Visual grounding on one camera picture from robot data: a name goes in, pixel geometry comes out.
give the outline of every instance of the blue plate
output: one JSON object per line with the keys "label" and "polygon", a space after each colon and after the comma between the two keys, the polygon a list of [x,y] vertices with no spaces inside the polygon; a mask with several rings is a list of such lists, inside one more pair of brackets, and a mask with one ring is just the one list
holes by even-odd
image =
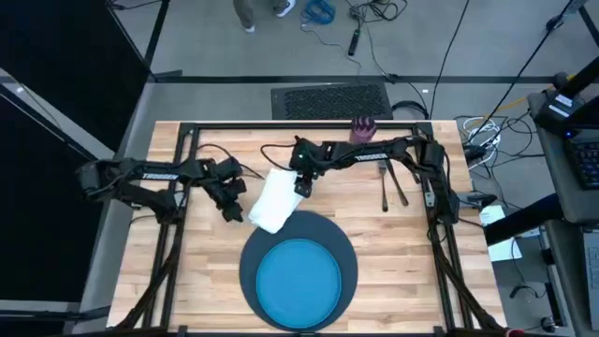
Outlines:
{"label": "blue plate", "polygon": [[274,246],[256,274],[258,301],[275,322],[306,329],[337,306],[341,272],[335,258],[317,242],[293,239]]}

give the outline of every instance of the blue cable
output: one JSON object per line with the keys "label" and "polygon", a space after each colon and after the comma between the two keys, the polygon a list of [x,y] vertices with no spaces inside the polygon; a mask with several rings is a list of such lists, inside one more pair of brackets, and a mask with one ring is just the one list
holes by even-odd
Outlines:
{"label": "blue cable", "polygon": [[329,0],[309,0],[301,17],[302,23],[329,24],[335,20],[335,6]]}

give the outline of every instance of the white towel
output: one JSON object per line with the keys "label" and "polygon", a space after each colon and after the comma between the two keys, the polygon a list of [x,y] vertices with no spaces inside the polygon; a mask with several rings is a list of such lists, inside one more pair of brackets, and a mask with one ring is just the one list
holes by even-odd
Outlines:
{"label": "white towel", "polygon": [[274,234],[298,207],[303,197],[294,192],[296,171],[271,168],[262,194],[248,215],[252,224]]}

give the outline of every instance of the white label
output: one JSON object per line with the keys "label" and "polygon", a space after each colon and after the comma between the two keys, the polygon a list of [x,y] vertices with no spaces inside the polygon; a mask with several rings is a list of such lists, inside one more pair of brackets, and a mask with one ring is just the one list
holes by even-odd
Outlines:
{"label": "white label", "polygon": [[572,99],[564,95],[558,95],[557,97],[555,97],[555,99],[567,105],[569,108],[572,108]]}
{"label": "white label", "polygon": [[567,113],[563,112],[562,110],[560,110],[560,109],[558,109],[558,108],[555,108],[555,107],[554,107],[554,106],[552,106],[552,105],[549,105],[549,108],[550,108],[551,110],[554,110],[555,112],[559,113],[559,114],[560,114],[561,116],[563,116],[563,117],[570,117],[570,115],[568,115]]}
{"label": "white label", "polygon": [[177,180],[176,174],[143,173],[143,179],[149,180]]}
{"label": "white label", "polygon": [[380,160],[380,159],[387,159],[387,155],[386,154],[365,154],[365,155],[356,155],[355,158],[359,161]]}

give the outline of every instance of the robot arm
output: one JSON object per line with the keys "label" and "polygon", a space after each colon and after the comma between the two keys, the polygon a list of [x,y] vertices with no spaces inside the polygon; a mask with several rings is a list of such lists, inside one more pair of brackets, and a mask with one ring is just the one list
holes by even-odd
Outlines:
{"label": "robot arm", "polygon": [[[420,145],[418,163],[407,152]],[[320,146],[296,137],[289,167],[298,172],[296,193],[308,198],[312,182],[329,169],[345,169],[359,162],[393,159],[404,164],[411,172],[428,182],[436,216],[447,224],[458,222],[460,200],[450,188],[443,163],[445,148],[436,141],[421,137],[401,137],[391,140],[354,145],[344,141],[324,141]]]}
{"label": "robot arm", "polygon": [[157,192],[135,186],[137,180],[176,181],[190,187],[203,187],[227,220],[243,221],[238,194],[246,191],[240,178],[240,163],[234,157],[216,163],[213,159],[185,160],[181,164],[124,159],[88,163],[77,171],[81,188],[91,201],[117,199],[131,205],[150,207],[160,223],[183,220],[181,207],[168,190]]}

